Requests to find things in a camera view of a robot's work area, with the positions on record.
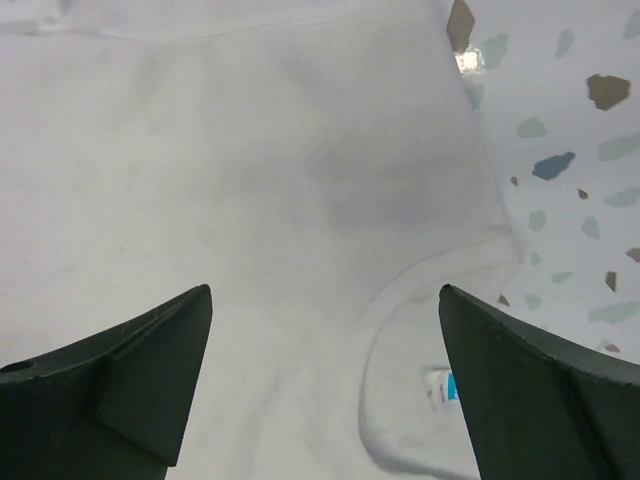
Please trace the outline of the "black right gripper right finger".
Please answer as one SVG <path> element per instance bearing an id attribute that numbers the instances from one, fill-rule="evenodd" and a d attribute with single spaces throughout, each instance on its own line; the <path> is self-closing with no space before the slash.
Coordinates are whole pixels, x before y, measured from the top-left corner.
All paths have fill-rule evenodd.
<path id="1" fill-rule="evenodd" d="M 482 478 L 638 478 L 638 365 L 453 285 L 438 312 Z"/>

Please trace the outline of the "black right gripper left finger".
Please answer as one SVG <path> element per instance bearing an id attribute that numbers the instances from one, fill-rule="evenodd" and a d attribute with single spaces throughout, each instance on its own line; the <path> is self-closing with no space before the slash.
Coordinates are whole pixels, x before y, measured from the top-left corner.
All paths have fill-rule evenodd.
<path id="1" fill-rule="evenodd" d="M 203 284 L 3 367 L 2 478 L 165 478 L 178 462 L 211 322 Z"/>

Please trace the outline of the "white t-shirt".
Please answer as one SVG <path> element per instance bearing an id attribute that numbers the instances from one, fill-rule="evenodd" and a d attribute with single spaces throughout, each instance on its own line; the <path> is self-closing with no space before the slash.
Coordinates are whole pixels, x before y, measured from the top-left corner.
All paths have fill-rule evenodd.
<path id="1" fill-rule="evenodd" d="M 1 358 L 197 284 L 174 479 L 475 479 L 442 286 L 516 266 L 437 1 L 72 1 L 1 36 Z"/>

